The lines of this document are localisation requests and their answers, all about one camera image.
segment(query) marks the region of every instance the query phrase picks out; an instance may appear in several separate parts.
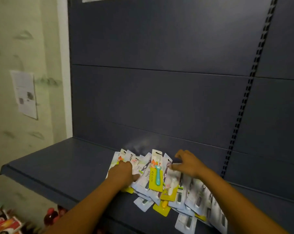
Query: hand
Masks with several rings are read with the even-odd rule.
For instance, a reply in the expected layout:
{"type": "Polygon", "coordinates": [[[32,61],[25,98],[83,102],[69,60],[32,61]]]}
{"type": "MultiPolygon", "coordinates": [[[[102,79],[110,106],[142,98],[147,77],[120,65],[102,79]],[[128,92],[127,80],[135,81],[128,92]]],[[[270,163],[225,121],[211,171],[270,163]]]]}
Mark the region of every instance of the hand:
{"type": "Polygon", "coordinates": [[[113,182],[120,190],[128,187],[132,182],[140,178],[139,174],[132,175],[132,164],[130,162],[120,161],[108,172],[107,179],[113,182]]]}
{"type": "Polygon", "coordinates": [[[188,150],[179,150],[176,155],[176,158],[182,160],[181,164],[172,164],[171,169],[180,171],[187,174],[193,178],[201,179],[205,173],[205,170],[208,169],[203,162],[201,162],[193,153],[188,150]]]}

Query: wall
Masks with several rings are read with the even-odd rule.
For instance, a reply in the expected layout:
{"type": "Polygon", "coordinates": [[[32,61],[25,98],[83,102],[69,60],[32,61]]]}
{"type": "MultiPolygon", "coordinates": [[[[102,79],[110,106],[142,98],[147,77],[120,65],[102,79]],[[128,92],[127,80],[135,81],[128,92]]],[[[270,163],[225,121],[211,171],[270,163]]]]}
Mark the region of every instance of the wall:
{"type": "MultiPolygon", "coordinates": [[[[65,138],[56,0],[0,0],[0,167],[65,138]],[[38,120],[18,112],[9,70],[34,73],[38,120]]],[[[5,176],[0,202],[39,225],[55,207],[5,176]]]]}

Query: white wall edge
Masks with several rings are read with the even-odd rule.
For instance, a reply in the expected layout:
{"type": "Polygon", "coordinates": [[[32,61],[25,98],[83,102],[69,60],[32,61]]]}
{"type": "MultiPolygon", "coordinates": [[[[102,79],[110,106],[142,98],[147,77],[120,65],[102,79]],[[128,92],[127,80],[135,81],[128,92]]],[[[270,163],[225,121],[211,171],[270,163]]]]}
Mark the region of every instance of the white wall edge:
{"type": "Polygon", "coordinates": [[[73,136],[71,111],[71,83],[69,57],[69,28],[67,0],[57,0],[57,14],[59,26],[60,58],[63,78],[65,121],[67,138],[73,136]]]}

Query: paper notice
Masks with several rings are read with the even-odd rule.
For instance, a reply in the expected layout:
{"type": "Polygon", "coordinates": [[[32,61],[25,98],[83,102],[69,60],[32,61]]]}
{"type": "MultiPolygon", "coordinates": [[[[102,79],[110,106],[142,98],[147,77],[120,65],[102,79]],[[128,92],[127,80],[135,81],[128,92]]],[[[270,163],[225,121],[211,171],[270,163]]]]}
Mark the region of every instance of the paper notice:
{"type": "Polygon", "coordinates": [[[18,110],[29,117],[37,119],[33,74],[16,70],[11,70],[10,73],[18,110]]]}

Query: left hand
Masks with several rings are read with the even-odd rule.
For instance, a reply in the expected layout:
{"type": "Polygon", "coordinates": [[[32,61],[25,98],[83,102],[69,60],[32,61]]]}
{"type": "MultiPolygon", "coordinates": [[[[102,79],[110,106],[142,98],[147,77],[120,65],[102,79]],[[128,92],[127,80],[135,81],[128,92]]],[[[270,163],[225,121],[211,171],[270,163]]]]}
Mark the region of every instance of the left hand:
{"type": "Polygon", "coordinates": [[[108,172],[107,179],[113,182],[120,190],[128,187],[132,182],[140,178],[139,174],[132,175],[132,164],[130,162],[120,161],[108,172]]]}

